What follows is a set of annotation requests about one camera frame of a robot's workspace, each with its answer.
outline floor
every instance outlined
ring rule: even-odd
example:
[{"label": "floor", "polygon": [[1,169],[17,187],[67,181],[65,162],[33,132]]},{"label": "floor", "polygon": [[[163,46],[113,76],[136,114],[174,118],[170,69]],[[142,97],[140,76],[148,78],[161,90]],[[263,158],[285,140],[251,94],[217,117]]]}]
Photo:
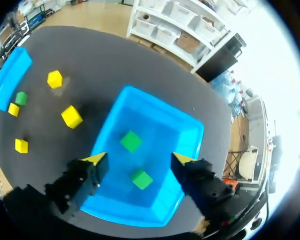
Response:
[{"label": "floor", "polygon": [[[37,29],[43,26],[55,25],[75,26],[98,30],[125,38],[131,9],[132,8],[130,6],[111,3],[106,4],[85,2],[75,6],[67,5],[64,6],[60,11],[48,17],[47,20],[43,24],[41,24]],[[173,61],[178,63],[181,67],[185,68],[186,70],[190,70],[191,66],[183,62],[180,58],[174,56],[172,53],[169,53],[164,49],[150,42],[147,42],[146,40],[142,40],[141,38],[138,38],[136,36],[131,36],[130,39],[139,42],[147,48],[150,48],[152,51],[158,51],[166,55],[168,58],[171,58]],[[208,84],[199,76],[197,76],[197,79],[202,84]],[[245,139],[247,141],[247,139],[249,139],[248,132],[249,125],[247,118],[244,118],[242,116],[238,117],[232,124],[229,151],[243,150],[245,148],[243,136],[245,136]],[[231,163],[232,160],[233,159],[229,154],[227,162]],[[229,172],[226,171],[224,173],[224,177],[227,177],[228,174]],[[11,189],[11,185],[5,178],[0,168],[1,194],[5,195],[9,191],[11,191]],[[203,219],[195,230],[198,232],[204,232],[206,226],[207,224]]]}]

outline cable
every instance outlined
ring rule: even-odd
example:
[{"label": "cable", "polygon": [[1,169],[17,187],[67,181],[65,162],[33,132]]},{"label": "cable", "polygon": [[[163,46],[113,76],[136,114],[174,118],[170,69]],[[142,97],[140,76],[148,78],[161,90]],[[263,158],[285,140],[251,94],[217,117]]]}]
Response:
[{"label": "cable", "polygon": [[237,117],[236,118],[236,121],[238,123],[238,127],[239,127],[239,137],[240,137],[240,141],[243,142],[243,145],[244,145],[244,149],[247,148],[247,145],[246,145],[246,141],[244,139],[242,139],[242,136],[241,136],[241,127],[240,127],[240,123],[239,123],[239,118]]},{"label": "cable", "polygon": [[266,217],[265,217],[265,222],[268,221],[269,219],[269,182],[266,181],[265,184],[265,197],[266,197]]}]

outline cardboard box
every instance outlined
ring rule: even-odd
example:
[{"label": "cardboard box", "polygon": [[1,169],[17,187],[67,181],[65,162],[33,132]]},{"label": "cardboard box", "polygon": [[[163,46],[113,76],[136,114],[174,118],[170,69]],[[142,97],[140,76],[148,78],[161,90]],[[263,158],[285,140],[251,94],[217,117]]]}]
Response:
[{"label": "cardboard box", "polygon": [[163,47],[160,47],[160,46],[158,46],[158,45],[154,45],[154,46],[153,46],[153,49],[156,50],[156,51],[158,51],[158,52],[161,53],[161,54],[165,54],[165,53],[167,52],[166,49],[164,49]]},{"label": "cardboard box", "polygon": [[153,42],[150,42],[148,40],[145,40],[145,39],[140,39],[139,40],[139,44],[145,46],[145,47],[148,47],[148,48],[151,48],[153,46]]},{"label": "cardboard box", "polygon": [[180,38],[176,41],[176,45],[187,53],[193,54],[199,47],[200,41],[183,31]]}]

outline blue plastic bin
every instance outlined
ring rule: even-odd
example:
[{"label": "blue plastic bin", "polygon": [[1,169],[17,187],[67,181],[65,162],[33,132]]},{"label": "blue plastic bin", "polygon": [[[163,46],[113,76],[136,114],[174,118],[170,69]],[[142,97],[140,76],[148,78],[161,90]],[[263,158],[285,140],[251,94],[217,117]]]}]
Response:
[{"label": "blue plastic bin", "polygon": [[16,47],[0,70],[0,110],[7,111],[10,99],[19,82],[32,65],[32,59],[23,47]]},{"label": "blue plastic bin", "polygon": [[[131,153],[121,139],[132,131],[142,143]],[[164,227],[184,193],[172,173],[171,153],[198,158],[204,126],[182,111],[126,86],[114,103],[91,156],[107,152],[109,171],[81,210],[100,219],[136,227]],[[130,175],[143,169],[153,182],[139,189]]]}]

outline white chair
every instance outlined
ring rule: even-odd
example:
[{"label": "white chair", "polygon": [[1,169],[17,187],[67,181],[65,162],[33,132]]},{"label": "white chair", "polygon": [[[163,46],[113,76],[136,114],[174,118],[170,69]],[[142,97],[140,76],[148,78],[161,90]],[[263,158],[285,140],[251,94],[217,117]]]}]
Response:
[{"label": "white chair", "polygon": [[254,179],[258,152],[257,147],[250,146],[239,160],[239,174],[247,181],[253,181]]}]

